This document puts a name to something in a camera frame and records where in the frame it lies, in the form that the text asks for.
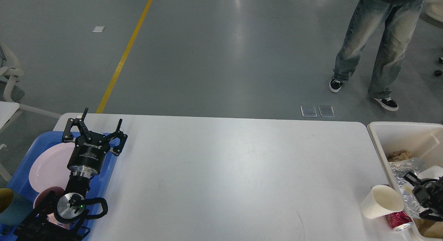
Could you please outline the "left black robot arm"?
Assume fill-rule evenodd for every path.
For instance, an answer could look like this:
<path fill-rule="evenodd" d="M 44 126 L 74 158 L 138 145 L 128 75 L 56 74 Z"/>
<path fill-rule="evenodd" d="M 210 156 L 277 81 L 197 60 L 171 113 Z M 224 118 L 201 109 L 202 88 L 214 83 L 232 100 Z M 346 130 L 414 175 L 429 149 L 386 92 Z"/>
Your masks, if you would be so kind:
<path fill-rule="evenodd" d="M 51 190 L 41 203 L 17 226 L 18 241 L 82 241 L 90 233 L 85 222 L 106 216 L 107 201 L 99 197 L 91 181 L 100 177 L 107 155 L 119 156 L 128 135 L 122 129 L 122 119 L 111 133 L 99 133 L 87 128 L 84 120 L 88 109 L 79 118 L 69 118 L 62 133 L 62 143 L 73 144 L 65 162 L 70 172 L 61 194 Z"/>

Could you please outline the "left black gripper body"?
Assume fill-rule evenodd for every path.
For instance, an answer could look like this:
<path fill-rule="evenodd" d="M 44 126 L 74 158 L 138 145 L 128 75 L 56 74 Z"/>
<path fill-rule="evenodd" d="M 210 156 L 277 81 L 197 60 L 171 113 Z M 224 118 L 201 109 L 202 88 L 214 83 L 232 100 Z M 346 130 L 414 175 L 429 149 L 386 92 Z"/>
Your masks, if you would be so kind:
<path fill-rule="evenodd" d="M 74 144 L 67 164 L 72 176 L 92 178 L 101 173 L 106 154 L 110 151 L 108 134 L 93 133 L 91 139 L 81 135 L 66 142 Z"/>

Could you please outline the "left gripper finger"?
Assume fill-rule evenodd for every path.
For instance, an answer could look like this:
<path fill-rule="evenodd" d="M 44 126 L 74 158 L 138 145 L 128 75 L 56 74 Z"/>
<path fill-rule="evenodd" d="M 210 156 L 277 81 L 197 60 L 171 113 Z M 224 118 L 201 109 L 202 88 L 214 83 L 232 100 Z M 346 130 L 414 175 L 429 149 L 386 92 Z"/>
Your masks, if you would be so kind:
<path fill-rule="evenodd" d="M 121 125 L 122 125 L 123 120 L 119 119 L 118 124 L 116 126 L 116 130 L 108 135 L 104 136 L 104 152 L 105 153 L 112 153 L 114 156 L 119 156 L 122 151 L 123 148 L 126 144 L 126 140 L 128 138 L 128 135 L 125 134 L 122 130 L 121 130 Z M 110 142 L 113 140 L 118 140 L 118 144 L 111 147 Z"/>
<path fill-rule="evenodd" d="M 91 133 L 88 130 L 84 119 L 87 116 L 89 108 L 85 108 L 84 112 L 79 118 L 69 118 L 65 125 L 65 129 L 62 134 L 62 143 L 75 142 L 71 129 L 77 127 L 79 129 L 80 137 L 85 137 L 87 141 L 91 140 Z"/>

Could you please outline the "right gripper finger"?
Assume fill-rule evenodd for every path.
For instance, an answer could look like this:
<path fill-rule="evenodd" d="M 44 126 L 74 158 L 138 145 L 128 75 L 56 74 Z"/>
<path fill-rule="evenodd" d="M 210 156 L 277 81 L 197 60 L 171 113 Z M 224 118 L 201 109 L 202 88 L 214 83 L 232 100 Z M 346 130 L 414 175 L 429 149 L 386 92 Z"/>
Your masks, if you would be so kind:
<path fill-rule="evenodd" d="M 443 218 L 434 213 L 430 208 L 419 213 L 419 217 L 425 220 L 431 220 L 434 222 L 442 222 Z"/>
<path fill-rule="evenodd" d="M 405 179 L 412 186 L 420 186 L 422 184 L 422 180 L 418 178 L 413 172 L 407 172 L 403 179 Z"/>

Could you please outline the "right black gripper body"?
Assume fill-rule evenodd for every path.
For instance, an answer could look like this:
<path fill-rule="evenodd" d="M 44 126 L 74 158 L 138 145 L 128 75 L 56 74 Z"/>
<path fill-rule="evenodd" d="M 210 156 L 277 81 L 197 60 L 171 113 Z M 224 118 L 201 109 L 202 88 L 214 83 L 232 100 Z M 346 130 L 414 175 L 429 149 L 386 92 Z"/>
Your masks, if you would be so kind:
<path fill-rule="evenodd" d="M 419 204 L 434 214 L 443 213 L 443 178 L 418 179 L 414 183 L 413 194 Z"/>

